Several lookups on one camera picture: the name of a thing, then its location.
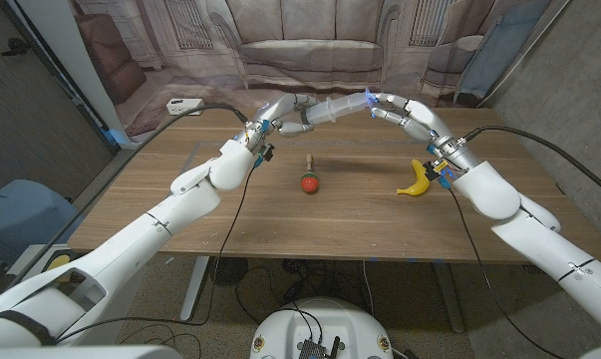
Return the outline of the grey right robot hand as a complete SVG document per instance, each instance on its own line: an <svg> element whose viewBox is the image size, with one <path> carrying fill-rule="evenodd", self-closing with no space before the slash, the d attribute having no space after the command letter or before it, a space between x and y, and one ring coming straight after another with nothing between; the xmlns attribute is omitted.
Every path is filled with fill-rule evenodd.
<svg viewBox="0 0 601 359"><path fill-rule="evenodd" d="M387 93L365 93L371 116L400 127L413 139L440 147L452 138L445 122L427 105Z"/></svg>

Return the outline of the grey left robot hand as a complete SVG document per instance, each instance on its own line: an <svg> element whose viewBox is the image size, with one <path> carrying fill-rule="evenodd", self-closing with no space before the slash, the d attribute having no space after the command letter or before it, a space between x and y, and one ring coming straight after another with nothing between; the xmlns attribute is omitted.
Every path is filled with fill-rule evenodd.
<svg viewBox="0 0 601 359"><path fill-rule="evenodd" d="M318 100L311 96L285 93L261 107L252 118L252 123L264 125L264 122L268 121L269 125L264 131L266 135L277 131L284 138L297 137L313 131L314 127L304 122L295 123L284 120L284 117L291 113L299 113L304 116L306 109L317 104Z"/></svg>

